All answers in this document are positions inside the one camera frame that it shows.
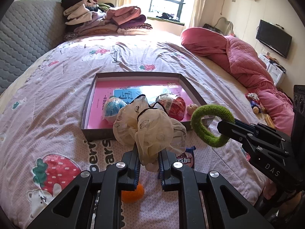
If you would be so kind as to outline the person's right hand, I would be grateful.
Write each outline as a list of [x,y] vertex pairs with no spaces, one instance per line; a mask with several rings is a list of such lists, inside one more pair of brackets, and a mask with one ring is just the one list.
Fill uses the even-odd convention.
[[264,198],[270,200],[272,196],[275,195],[276,191],[277,191],[276,184],[270,179],[267,179],[265,182],[265,187],[263,189]]

